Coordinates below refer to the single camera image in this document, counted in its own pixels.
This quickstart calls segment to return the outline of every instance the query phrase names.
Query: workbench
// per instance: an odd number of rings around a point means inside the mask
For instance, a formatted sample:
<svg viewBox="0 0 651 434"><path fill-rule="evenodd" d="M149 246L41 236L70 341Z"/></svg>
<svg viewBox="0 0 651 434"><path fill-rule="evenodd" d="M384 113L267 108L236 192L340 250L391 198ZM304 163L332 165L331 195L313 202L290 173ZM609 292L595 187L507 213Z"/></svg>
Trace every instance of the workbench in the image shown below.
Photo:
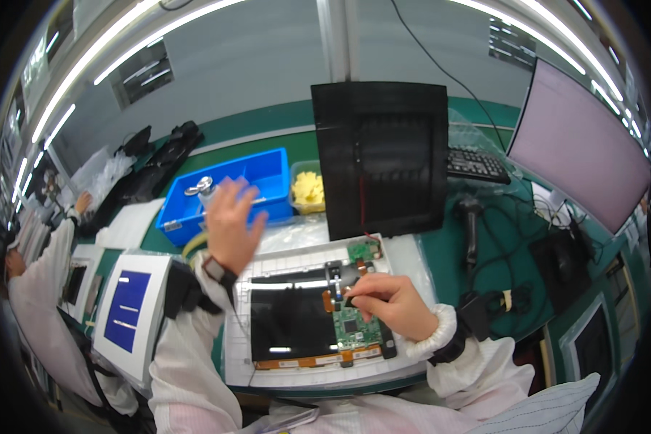
<svg viewBox="0 0 651 434"><path fill-rule="evenodd" d="M505 146L509 144L513 126L519 116L519 110L508 106L502 106L495 103L485 103L489 109L495 123L501 128L500 134ZM455 109L470 122L476 126L480 124L480 130L492 141L498 145L496 132L492 128L481 126L489 123L483 112L477 107L472 100L449 98L449 108ZM218 119L216 121L201 124L200 130L205 135L205 140L196 148L196 155L191 156L184 162L181 168L176 172L174 177L188 174L192 171L202 169L210 165L216 165L220 162L233 160L238 157L250 155L256 152L263 152L269 149L279 147L286 148L287 158L291 166L298 161L317 160L319 158L318 147L316 144L315 131L304 131L289 133L313 124L313 116L310 101L298 101L295 103L282 104L270 108L253 110L252 112L241 113L238 115ZM239 137L260 137L261 134L270 131L285 131L285 135L275 137L258 138L249 142L241 142L226 146L228 140L235 140ZM159 148L166 140L166 137L158 139L155 144ZM208 152L197 153L198 149L204 146L210 146ZM169 186L173 179L163 189L159 197L164 197L168 192ZM458 196L456 186L459 183L453 183L449 187L448 198L446 202L446 215L443 227L427 233L419 234L422 253L427 261L437 298L440 303L457 305L460 294L467 289L467 275L465 269L461 266L461 258L465 251L465 230L461 221L454 218L452 207L453 198ZM501 254L501 250L511 251L517 248L515 254L510 257L512 267L514 268L515 282L527 282L531 287L531 308L529 312L521 317L514 315L504 315L492 324L492 332L495 336L512 336L516 340L521 340L537 329L545 325L550 318L554 316L553 308L547 299L545 284L540 277L539 271L530 256L528 245L530 242L544 237L547 234L548 222L535 213L527 205L516 205L517 200L531 201L532 187L529 179L518 180L512 179L509 186L504 186L501 190L494 189L494 195L483 196L480 200L483 204L492 204L494 207L504 210L500 213L495 209L486 211L484 224L478 225L479 254L478 266L481 266L488 259L494 258ZM599 242L606 242L609 239L608 234L602 230L595 222L585 221L589 235ZM486 231L489 227L496 234L498 241L502 244L497 246L491 240ZM91 244L94 239L79 239L78 242ZM604 267L615 257L622 245L626 243L626 238L621 236L612 242L608 242L603 249L603 255L598 265L590 265L590 273L593 277L601 274ZM154 222L147 230L147 234L141 244L141 248L149 251L166 252L170 254L180 254L182 248L174 247L165 235L154 227ZM108 277L113 265L121 254L120 250L107 249L101 259L97 269L97 274L103 277L98 298L101 296L101 288ZM479 293L487 291L502 291L510 289L510 277L508 267L505 261L495 261L491 265L486 265L484 270L477 275L475 290ZM92 318L85 315L84 322ZM221 341L222 332L215 340L212 352L218 372L220 369L221 359ZM405 380L385 383L384 385L361 387L350 390L350 394L362 394L381 392L397 387L408 386L410 384L424 380L424 375ZM243 387L234 387L236 391L246 391ZM312 392L284 392L281 396L309 396ZM320 396L343 395L342 391L326 392Z"/></svg>

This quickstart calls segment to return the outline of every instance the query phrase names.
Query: white wall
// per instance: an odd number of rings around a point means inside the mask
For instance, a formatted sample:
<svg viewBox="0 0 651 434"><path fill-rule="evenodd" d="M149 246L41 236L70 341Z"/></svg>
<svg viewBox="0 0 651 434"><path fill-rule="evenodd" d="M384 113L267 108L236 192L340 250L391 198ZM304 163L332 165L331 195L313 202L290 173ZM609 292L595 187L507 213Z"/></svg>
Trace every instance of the white wall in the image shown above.
<svg viewBox="0 0 651 434"><path fill-rule="evenodd" d="M61 129L82 164L152 125L152 140L187 120L197 124L311 98L328 81L315 0L250 0L164 37L174 82L122 110L108 80L90 85Z"/></svg>
<svg viewBox="0 0 651 434"><path fill-rule="evenodd" d="M446 0L398 0L410 28L437 61L478 98L520 107L531 74L489 57L489 16ZM409 36L388 0L359 0L360 80L431 82L469 97ZM110 83L89 85L55 143L69 166L152 125L152 140L187 120L200 124L310 99L327 82L316 0L250 0L210 13L165 36L174 82L123 111ZM538 55L573 73L539 44Z"/></svg>

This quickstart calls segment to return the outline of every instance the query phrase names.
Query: microchip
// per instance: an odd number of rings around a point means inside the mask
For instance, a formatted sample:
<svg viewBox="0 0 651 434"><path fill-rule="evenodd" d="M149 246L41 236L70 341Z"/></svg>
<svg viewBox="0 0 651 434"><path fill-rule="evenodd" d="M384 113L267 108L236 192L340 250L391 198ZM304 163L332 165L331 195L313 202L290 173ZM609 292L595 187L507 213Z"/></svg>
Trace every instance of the microchip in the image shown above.
<svg viewBox="0 0 651 434"><path fill-rule="evenodd" d="M348 319L342 322L342 326L345 329L345 333L355 333L357 331L357 320Z"/></svg>

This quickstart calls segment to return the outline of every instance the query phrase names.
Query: black keyboard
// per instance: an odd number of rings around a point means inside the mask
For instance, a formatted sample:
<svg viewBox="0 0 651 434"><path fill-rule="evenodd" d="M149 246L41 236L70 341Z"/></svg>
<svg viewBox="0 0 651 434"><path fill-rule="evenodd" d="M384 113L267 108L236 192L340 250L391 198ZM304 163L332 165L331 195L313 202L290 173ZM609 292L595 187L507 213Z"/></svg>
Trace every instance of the black keyboard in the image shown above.
<svg viewBox="0 0 651 434"><path fill-rule="evenodd" d="M511 184L511 178L509 178L502 161L488 152L448 148L448 165L446 167L448 175L455 178Z"/></svg>

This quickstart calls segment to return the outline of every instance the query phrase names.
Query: circuit board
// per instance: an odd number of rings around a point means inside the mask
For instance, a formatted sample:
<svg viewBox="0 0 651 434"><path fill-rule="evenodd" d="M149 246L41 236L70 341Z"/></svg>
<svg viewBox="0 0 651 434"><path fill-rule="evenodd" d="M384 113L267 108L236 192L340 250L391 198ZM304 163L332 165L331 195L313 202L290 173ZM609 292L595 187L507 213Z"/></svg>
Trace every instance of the circuit board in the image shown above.
<svg viewBox="0 0 651 434"><path fill-rule="evenodd" d="M352 244L347 246L347 255L350 256L350 262L355 263L357 259L374 260L380 259L381 246L377 241L366 241L362 244Z"/></svg>
<svg viewBox="0 0 651 434"><path fill-rule="evenodd" d="M378 319L365 323L359 309L345 307L345 301L335 303L332 321L338 350L341 352L383 343Z"/></svg>

